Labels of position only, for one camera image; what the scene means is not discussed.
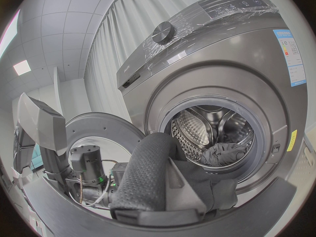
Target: stainless steel drum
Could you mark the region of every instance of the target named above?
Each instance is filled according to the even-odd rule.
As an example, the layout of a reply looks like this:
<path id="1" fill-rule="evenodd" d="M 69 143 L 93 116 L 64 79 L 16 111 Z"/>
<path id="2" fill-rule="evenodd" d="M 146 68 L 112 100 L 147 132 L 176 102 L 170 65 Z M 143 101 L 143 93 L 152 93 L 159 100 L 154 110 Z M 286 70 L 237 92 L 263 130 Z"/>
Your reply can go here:
<path id="1" fill-rule="evenodd" d="M 241 115 L 216 105 L 199 105 L 181 111 L 172 120 L 171 134 L 180 141 L 186 157 L 195 163 L 200 163 L 202 153 L 217 142 L 251 145 L 254 138 L 251 125 Z"/>

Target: wire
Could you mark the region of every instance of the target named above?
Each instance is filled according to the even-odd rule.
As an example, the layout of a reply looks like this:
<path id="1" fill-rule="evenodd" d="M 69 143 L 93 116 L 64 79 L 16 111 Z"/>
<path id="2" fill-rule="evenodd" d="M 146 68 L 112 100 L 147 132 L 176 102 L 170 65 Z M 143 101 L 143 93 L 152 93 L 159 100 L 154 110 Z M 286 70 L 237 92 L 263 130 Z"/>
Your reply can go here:
<path id="1" fill-rule="evenodd" d="M 111 161 L 113 163 L 118 163 L 116 160 L 102 160 L 102 161 Z"/>
<path id="2" fill-rule="evenodd" d="M 95 204 L 99 203 L 99 202 L 104 198 L 105 194 L 107 193 L 107 191 L 108 191 L 108 189 L 109 189 L 109 187 L 110 187 L 110 183 L 111 183 L 111 179 L 108 178 L 106 187 L 105 187 L 104 191 L 102 192 L 101 196 L 100 196 L 94 203 L 92 203 L 92 204 L 83 205 L 83 204 L 81 204 L 81 203 L 78 203 L 78 202 L 73 198 L 73 196 L 71 195 L 70 192 L 69 192 L 69 196 L 72 198 L 72 200 L 73 200 L 75 203 L 77 203 L 77 204 L 79 204 L 79 205 L 81 205 L 81 206 L 83 206 L 83 207 L 92 207 L 92 206 L 94 206 Z"/>
<path id="3" fill-rule="evenodd" d="M 82 188 L 82 174 L 80 173 L 80 204 L 82 204 L 82 193 L 83 193 L 83 188 Z"/>

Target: plastic wrap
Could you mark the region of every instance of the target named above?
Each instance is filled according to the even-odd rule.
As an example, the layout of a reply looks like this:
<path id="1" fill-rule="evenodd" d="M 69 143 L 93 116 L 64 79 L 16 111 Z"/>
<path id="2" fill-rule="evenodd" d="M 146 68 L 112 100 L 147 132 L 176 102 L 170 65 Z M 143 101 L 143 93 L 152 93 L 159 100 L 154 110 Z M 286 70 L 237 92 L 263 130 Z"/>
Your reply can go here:
<path id="1" fill-rule="evenodd" d="M 201 32 L 206 27 L 227 25 L 261 15 L 266 12 L 278 12 L 278 8 L 269 0 L 200 0 L 169 19 L 175 28 L 175 34 L 165 45 L 157 44 L 152 35 L 143 42 L 145 62 L 151 69 L 158 60 L 157 55 L 165 50 L 164 57 L 187 42 L 189 34 Z"/>

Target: energy label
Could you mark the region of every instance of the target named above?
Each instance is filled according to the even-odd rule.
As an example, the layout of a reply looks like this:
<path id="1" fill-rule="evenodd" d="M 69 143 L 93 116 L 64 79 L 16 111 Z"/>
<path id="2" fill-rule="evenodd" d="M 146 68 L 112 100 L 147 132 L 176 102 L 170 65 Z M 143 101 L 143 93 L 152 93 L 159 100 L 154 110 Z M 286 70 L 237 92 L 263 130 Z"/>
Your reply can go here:
<path id="1" fill-rule="evenodd" d="M 289 29 L 278 29 L 273 31 L 283 50 L 289 70 L 291 86 L 293 87 L 306 83 L 302 58 L 291 31 Z"/>

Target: front-loading washing machine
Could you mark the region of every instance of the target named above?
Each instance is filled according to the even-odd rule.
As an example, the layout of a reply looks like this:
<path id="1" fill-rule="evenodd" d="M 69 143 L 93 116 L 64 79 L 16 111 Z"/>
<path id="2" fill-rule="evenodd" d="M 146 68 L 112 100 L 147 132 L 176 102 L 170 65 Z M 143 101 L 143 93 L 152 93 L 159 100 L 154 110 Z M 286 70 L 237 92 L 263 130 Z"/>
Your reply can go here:
<path id="1" fill-rule="evenodd" d="M 176 137 L 215 182 L 238 179 L 239 202 L 217 228 L 247 221 L 259 236 L 273 227 L 296 192 L 288 180 L 306 147 L 307 87 L 295 40 L 271 1 L 192 4 L 156 27 L 117 83 L 145 135 Z M 247 152 L 228 165 L 201 163 L 217 143 Z"/>

